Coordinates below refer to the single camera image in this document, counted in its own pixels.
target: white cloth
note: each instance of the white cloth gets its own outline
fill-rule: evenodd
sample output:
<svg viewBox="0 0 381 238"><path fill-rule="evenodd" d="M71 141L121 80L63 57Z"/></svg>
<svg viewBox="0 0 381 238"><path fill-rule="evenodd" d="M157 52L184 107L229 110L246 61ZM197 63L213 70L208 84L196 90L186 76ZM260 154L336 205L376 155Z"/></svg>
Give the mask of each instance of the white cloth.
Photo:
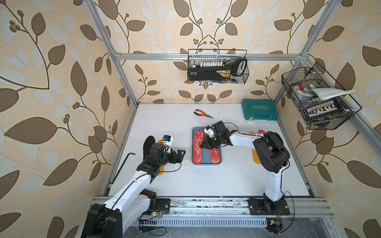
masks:
<svg viewBox="0 0 381 238"><path fill-rule="evenodd" d="M344 91L337 88L314 88L310 91L314 91L321 100L327 100L340 95L352 93L356 91L356 89Z"/></svg>

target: table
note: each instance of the table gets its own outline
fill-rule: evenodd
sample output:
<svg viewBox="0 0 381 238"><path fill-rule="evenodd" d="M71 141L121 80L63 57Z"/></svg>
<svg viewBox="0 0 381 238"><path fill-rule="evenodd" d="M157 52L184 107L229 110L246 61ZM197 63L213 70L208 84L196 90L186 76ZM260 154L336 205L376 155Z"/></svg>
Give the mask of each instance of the table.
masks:
<svg viewBox="0 0 381 238"><path fill-rule="evenodd" d="M214 117L199 117L193 114L200 109ZM225 146L221 148L222 162L219 165L194 165L192 163L192 128L208 126L218 121L231 122L239 131L277 132L287 150L288 145L276 121L246 121L241 104L140 104L133 122L118 169L128 153L118 178L110 189L115 195L128 182L143 160L143 144L148 136L158 141L164 135L173 136L172 148L186 150L181 169L157 176L147 189L158 196L262 196L266 189L266 170L255 164L250 148ZM235 129L232 124L225 124ZM176 170L179 164L165 165L166 171ZM293 196L309 196L303 178L290 157L290 167L283 173L283 191Z"/></svg>

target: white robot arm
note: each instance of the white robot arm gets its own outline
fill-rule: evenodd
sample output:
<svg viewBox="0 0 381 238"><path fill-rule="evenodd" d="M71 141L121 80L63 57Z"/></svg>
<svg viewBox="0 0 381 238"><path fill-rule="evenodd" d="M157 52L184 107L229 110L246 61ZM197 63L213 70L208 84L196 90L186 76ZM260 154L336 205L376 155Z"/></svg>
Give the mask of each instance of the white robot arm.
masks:
<svg viewBox="0 0 381 238"><path fill-rule="evenodd" d="M200 148L214 149L221 144L226 144L245 146L257 151L262 166L267 170L267 185L263 200L258 202L255 199L256 204L252 210L257 212L253 212L253 214L263 215L262 211L265 214L276 214L281 205L285 206L286 201L281 190L282 173L288 168L286 166L289 166L290 153L284 147L283 141L277 133L269 131L265 134L243 134L238 130L229 131L222 121L206 127L204 132L208 136Z"/></svg>
<svg viewBox="0 0 381 238"><path fill-rule="evenodd" d="M171 150L173 138L164 136L162 143L148 143L149 152L129 182L104 204L94 204L87 215L82 238L96 235L102 238L121 238L127 228L146 211L156 207L156 193L145 188L167 163L181 163L185 150Z"/></svg>

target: wallpaper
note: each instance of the wallpaper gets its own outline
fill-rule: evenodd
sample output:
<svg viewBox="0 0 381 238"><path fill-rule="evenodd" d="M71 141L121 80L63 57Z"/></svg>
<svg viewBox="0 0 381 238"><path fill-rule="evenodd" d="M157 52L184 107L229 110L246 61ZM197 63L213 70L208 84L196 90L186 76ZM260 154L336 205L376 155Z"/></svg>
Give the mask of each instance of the wallpaper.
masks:
<svg viewBox="0 0 381 238"><path fill-rule="evenodd" d="M245 49L297 54L324 0L94 0L121 53Z"/></svg>
<svg viewBox="0 0 381 238"><path fill-rule="evenodd" d="M220 84L188 81L187 65L181 61L125 61L123 66L138 101L154 103L273 100L282 85L281 75L292 67L290 61L248 61L245 84Z"/></svg>
<svg viewBox="0 0 381 238"><path fill-rule="evenodd" d="M0 0L0 25L0 237L76 237L132 105L81 1Z"/></svg>
<svg viewBox="0 0 381 238"><path fill-rule="evenodd" d="M356 89L359 114L381 134L381 2L343 1L310 58L345 89Z"/></svg>
<svg viewBox="0 0 381 238"><path fill-rule="evenodd" d="M359 114L378 132L380 26L380 1L343 0L310 55L345 89L356 89L353 95L363 106ZM381 237L380 155L349 121L336 130L307 130L289 97L277 108L317 196L327 198L343 236Z"/></svg>

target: black wire basket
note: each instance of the black wire basket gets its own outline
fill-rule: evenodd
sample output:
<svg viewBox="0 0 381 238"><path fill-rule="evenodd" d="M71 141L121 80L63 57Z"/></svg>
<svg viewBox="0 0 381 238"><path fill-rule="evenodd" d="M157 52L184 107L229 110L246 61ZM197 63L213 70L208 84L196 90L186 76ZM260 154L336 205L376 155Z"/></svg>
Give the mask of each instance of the black wire basket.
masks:
<svg viewBox="0 0 381 238"><path fill-rule="evenodd" d="M246 53L247 50L189 49L188 81L244 84L249 77L248 67L246 66L240 73L231 73L231 68L236 60L246 57ZM205 63L212 65L200 67Z"/></svg>
<svg viewBox="0 0 381 238"><path fill-rule="evenodd" d="M330 73L325 72L334 79L341 87L340 89L343 89ZM303 91L303 88L309 87L312 83L318 84L320 88L331 88L322 78L321 72L316 70L316 63L312 68L300 67L282 74L282 85L298 108L308 129L334 130L362 109L361 105L349 94L327 100L321 100L319 97L301 100L294 90Z"/></svg>

